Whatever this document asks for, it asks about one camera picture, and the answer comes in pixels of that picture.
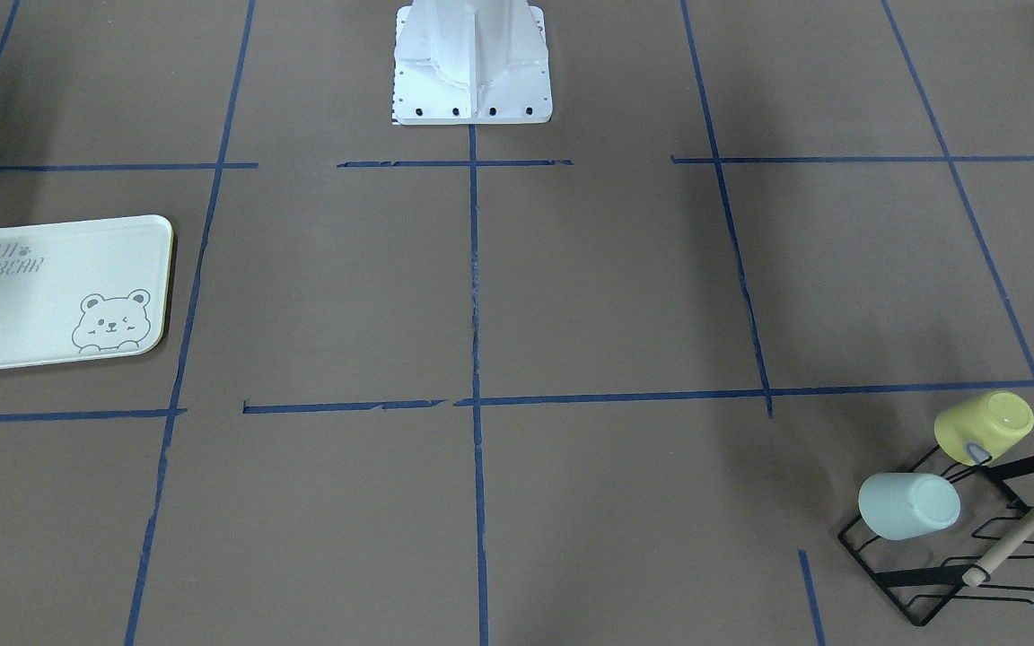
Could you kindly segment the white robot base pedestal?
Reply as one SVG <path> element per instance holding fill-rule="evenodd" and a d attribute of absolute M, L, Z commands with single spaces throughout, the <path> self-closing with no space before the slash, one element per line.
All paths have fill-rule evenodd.
<path fill-rule="evenodd" d="M 402 5 L 393 57 L 394 124 L 542 124 L 553 115 L 546 18 L 528 1 Z"/>

